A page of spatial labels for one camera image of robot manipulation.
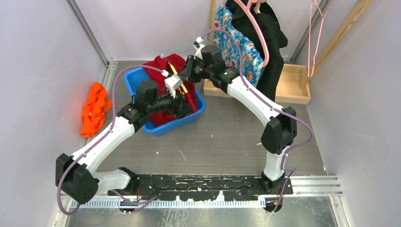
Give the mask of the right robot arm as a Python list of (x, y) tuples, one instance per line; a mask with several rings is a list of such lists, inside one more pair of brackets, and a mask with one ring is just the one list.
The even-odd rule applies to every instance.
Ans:
[(197, 83), (208, 79), (213, 86), (235, 98), (248, 108), (265, 127), (261, 143), (266, 149), (266, 165), (261, 184), (268, 194), (275, 194), (284, 181), (282, 159), (297, 135), (293, 108), (283, 108), (268, 99), (233, 66), (227, 66), (215, 45), (194, 44), (195, 55), (188, 56), (179, 77)]

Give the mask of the pink wire hanger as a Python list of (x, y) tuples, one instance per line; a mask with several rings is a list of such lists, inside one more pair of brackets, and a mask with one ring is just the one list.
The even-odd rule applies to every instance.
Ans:
[(312, 0), (310, 3), (310, 16), (307, 49), (307, 78), (314, 75), (316, 58), (319, 51), (323, 25), (331, 7), (331, 0)]

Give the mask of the wooden hanger with metal hook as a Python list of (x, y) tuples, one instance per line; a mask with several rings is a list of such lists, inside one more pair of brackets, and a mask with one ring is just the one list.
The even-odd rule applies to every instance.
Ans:
[(177, 90), (182, 95), (187, 94), (188, 91), (187, 91), (185, 85), (183, 84), (183, 81), (178, 77), (178, 73), (177, 73), (177, 70), (175, 69), (175, 67), (162, 53), (160, 53), (160, 55), (162, 58), (164, 58), (167, 61), (168, 65), (170, 66), (170, 68), (173, 72), (173, 74), (171, 76), (168, 76), (167, 74), (165, 75), (165, 73), (162, 73), (166, 77), (165, 86), (168, 88), (170, 95), (175, 98)]

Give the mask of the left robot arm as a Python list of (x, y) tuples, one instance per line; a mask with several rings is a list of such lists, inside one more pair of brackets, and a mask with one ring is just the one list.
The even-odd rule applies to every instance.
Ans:
[(165, 79), (166, 88), (160, 95), (156, 82), (142, 81), (132, 102), (117, 113), (107, 129), (72, 155), (63, 153), (56, 159), (55, 180), (58, 189), (78, 204), (85, 204), (95, 195), (112, 190), (126, 195), (136, 193), (139, 183), (131, 170), (120, 167), (100, 173), (97, 169), (113, 150), (149, 121), (151, 114), (169, 111), (181, 119), (193, 113), (185, 95), (176, 92), (182, 83), (176, 76)]

